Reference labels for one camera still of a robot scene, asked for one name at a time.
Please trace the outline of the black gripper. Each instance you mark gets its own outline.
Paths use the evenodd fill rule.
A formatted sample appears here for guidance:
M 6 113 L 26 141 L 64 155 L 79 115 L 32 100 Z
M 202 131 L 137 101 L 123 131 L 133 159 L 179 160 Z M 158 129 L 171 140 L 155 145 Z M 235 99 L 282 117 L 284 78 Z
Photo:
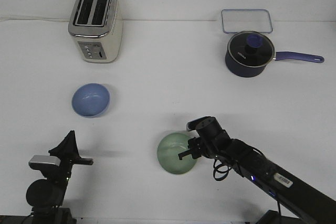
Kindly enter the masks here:
M 189 150 L 179 153 L 179 160 L 190 155 L 193 159 L 198 159 L 201 156 L 215 158 L 232 143 L 232 139 L 213 116 L 199 123 L 195 131 L 199 137 L 188 140 Z
M 71 177 L 71 170 L 74 165 L 93 165 L 92 158 L 83 158 L 79 155 L 75 131 L 71 130 L 63 141 L 56 147 L 50 149 L 51 156 L 57 156 L 61 160 L 58 168 L 41 170 L 44 177 L 52 181 L 68 180 Z

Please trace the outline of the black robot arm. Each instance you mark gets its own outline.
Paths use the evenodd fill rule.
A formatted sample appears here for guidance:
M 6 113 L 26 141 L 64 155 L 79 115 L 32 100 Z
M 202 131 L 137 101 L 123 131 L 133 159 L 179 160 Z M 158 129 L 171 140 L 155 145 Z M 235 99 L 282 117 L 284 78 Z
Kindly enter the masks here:
M 234 170 L 294 214 L 286 217 L 280 209 L 269 210 L 258 223 L 335 223 L 335 200 L 273 163 L 258 149 L 230 138 L 215 117 L 188 122 L 186 129 L 196 131 L 198 137 L 189 139 L 179 159 L 188 155 L 213 159 L 216 181 L 224 180 Z
M 74 165 L 92 165 L 93 159 L 79 155 L 75 131 L 71 130 L 48 155 L 34 155 L 28 162 L 38 170 L 43 179 L 30 184 L 26 201 L 32 206 L 32 223 L 76 223 L 69 208 L 63 208 L 63 201 L 71 171 Z

